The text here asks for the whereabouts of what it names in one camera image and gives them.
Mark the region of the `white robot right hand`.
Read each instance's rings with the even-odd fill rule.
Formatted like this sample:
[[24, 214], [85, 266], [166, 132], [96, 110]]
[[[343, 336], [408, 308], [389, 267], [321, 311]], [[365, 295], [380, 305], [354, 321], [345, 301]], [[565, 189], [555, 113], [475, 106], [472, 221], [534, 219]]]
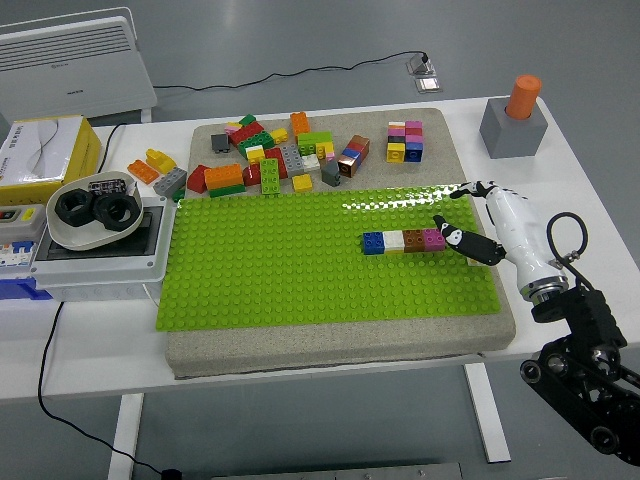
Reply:
[[564, 271], [552, 265], [544, 227], [529, 201], [492, 181], [463, 183], [450, 194], [482, 197], [495, 227], [496, 241], [456, 227], [444, 217], [433, 217], [446, 243], [458, 253], [494, 266], [506, 259], [516, 266], [517, 288], [526, 301], [539, 304], [568, 289]]

